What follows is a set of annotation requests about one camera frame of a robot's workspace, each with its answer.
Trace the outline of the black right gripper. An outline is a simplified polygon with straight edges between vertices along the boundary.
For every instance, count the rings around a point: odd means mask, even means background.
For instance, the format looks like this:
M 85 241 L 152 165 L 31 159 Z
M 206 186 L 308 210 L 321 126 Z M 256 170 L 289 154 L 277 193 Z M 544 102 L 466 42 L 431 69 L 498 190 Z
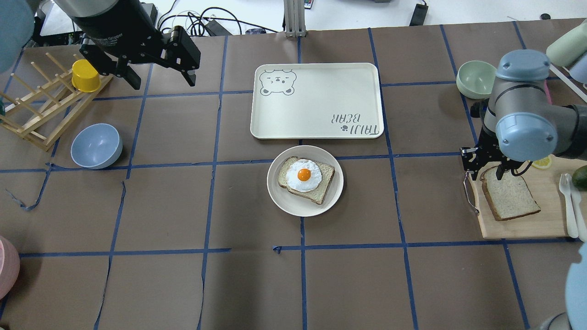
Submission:
M 499 146 L 495 133 L 487 132 L 482 129 L 479 134 L 478 142 L 473 148 L 460 148 L 461 162 L 463 169 L 469 174 L 472 181 L 476 181 L 480 169 L 491 162 L 499 162 L 495 167 L 495 178 L 502 180 L 506 172 L 510 172 L 514 177 L 519 177 L 527 172 L 528 167 L 517 173 L 516 171 L 526 163 L 526 161 L 515 161 L 506 157 Z

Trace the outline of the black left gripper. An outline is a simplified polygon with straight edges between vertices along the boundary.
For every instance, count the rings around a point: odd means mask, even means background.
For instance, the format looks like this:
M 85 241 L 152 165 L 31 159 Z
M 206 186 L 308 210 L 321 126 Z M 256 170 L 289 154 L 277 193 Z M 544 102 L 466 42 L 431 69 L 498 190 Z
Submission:
M 80 53 L 102 75 L 118 75 L 134 90 L 141 78 L 128 63 L 157 63 L 182 73 L 195 87 L 201 52 L 182 26 L 159 31 L 138 0 L 115 0 L 105 9 L 79 17 L 79 27 L 92 40 Z

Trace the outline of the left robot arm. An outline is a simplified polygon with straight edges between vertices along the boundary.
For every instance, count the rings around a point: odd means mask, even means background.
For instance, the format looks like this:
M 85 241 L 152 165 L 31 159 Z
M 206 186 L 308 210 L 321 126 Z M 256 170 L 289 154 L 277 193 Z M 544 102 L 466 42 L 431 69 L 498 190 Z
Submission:
M 11 68 L 35 30 L 38 0 L 0 3 L 1 71 Z M 80 46 L 82 56 L 102 76 L 123 78 L 138 90 L 141 79 L 129 67 L 155 63 L 182 74 L 195 86 L 201 52 L 182 26 L 164 33 L 138 0 L 57 0 L 56 5 L 90 40 Z

